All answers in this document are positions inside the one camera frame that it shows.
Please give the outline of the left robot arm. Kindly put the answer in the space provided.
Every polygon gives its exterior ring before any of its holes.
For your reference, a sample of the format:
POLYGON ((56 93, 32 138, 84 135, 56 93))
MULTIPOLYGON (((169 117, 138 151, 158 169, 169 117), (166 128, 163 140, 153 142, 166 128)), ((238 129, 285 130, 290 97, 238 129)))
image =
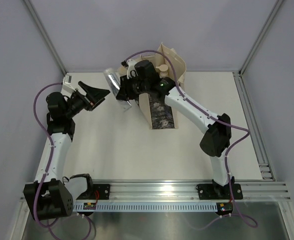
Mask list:
POLYGON ((73 118, 82 110, 93 111, 110 94, 108 89, 91 87, 82 81, 78 85, 84 94, 78 89, 74 89, 70 96, 55 91, 45 99, 47 126, 41 124, 40 127, 49 140, 45 151, 47 160, 34 182, 26 184, 23 189, 33 219, 43 227, 49 226, 42 223, 44 220, 69 217, 78 197, 87 200, 99 196, 88 173, 73 175, 63 182, 64 165, 76 129, 73 118))

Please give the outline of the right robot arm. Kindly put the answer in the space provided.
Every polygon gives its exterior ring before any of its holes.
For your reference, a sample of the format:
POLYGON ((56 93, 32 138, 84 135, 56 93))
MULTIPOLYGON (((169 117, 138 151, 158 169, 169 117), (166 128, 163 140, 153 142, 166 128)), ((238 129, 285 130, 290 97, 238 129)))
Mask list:
POLYGON ((228 174, 224 156, 232 136, 231 119, 227 114, 217 115, 193 101, 182 88, 167 75, 160 75, 149 60, 125 60, 122 66, 126 74, 120 76, 118 101, 136 99, 148 93, 163 104, 176 109, 203 133, 201 150, 210 157, 213 171, 212 187, 208 194, 215 199, 228 199, 233 179, 228 174))

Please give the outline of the cream canvas tote bag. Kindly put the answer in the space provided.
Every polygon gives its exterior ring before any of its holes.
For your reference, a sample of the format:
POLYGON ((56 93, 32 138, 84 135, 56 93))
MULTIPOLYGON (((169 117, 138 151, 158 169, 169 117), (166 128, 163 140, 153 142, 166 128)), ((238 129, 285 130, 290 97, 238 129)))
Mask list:
MULTIPOLYGON (((125 101, 135 101, 144 115, 152 130, 177 129, 178 114, 175 109, 165 104, 165 94, 176 87, 177 80, 180 87, 184 86, 186 63, 176 50, 160 44, 156 52, 150 55, 136 53, 125 61, 133 59, 137 61, 135 70, 137 77, 147 82, 147 91, 140 94, 135 99, 125 101), (161 78, 157 66, 166 64, 169 67, 168 77, 161 78)), ((127 69, 121 66, 118 69, 121 76, 127 75, 127 69)))

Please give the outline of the silver squeeze tube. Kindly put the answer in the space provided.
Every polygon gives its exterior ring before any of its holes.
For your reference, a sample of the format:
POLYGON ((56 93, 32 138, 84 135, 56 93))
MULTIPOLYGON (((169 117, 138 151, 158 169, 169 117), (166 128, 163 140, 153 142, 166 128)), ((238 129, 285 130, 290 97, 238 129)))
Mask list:
MULTIPOLYGON (((106 79, 106 82, 110 88, 110 92, 116 96, 118 95, 121 87, 121 81, 119 74, 113 69, 113 68, 107 68, 103 71, 104 77, 106 79)), ((132 105, 129 101, 124 100, 116 100, 118 102, 118 105, 121 107, 123 112, 126 112, 129 110, 132 105)))

